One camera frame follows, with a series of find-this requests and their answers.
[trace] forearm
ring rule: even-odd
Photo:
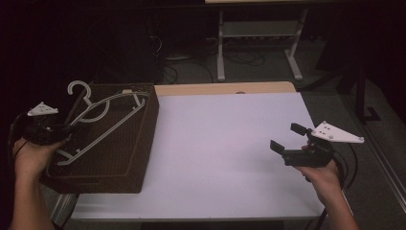
[[[12,229],[54,229],[37,179],[17,178],[15,181]]]
[[[338,194],[337,197],[331,200],[326,200],[326,210],[329,215],[331,229],[333,230],[358,230],[349,205],[347,204],[344,195]]]

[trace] human arm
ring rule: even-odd
[[[15,192],[11,229],[54,229],[39,187],[42,171],[62,142],[38,146],[21,138],[14,143]]]
[[[344,198],[338,170],[331,160],[323,168],[295,167],[310,179],[317,196],[326,206],[331,228],[334,230],[358,230],[358,224],[352,216],[349,205]]]

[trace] wicker box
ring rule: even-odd
[[[89,85],[90,101],[94,104],[113,95],[125,92],[147,92],[145,105],[110,132],[93,148],[66,166],[58,162],[67,158],[55,153],[42,182],[61,194],[133,193],[141,192],[147,170],[149,153],[158,117],[159,103],[153,84]],[[71,123],[88,106],[82,99],[76,101],[67,123]],[[80,152],[107,130],[122,121],[137,106],[133,96],[110,101],[108,112],[98,121],[79,122],[79,130],[61,149],[71,155]],[[103,114],[105,103],[88,112],[83,119],[97,118]]]

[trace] hanger hook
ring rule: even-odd
[[[68,85],[68,93],[69,95],[73,94],[72,88],[80,84],[86,89],[86,95],[83,97],[83,100],[87,103],[87,105],[91,105],[92,102],[90,102],[90,96],[92,95],[92,90],[90,89],[89,85],[81,80],[74,80]]]

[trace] white tabletop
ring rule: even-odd
[[[310,183],[269,149],[297,149],[313,127],[299,93],[159,97],[140,194],[80,195],[72,219],[207,220],[317,217]]]

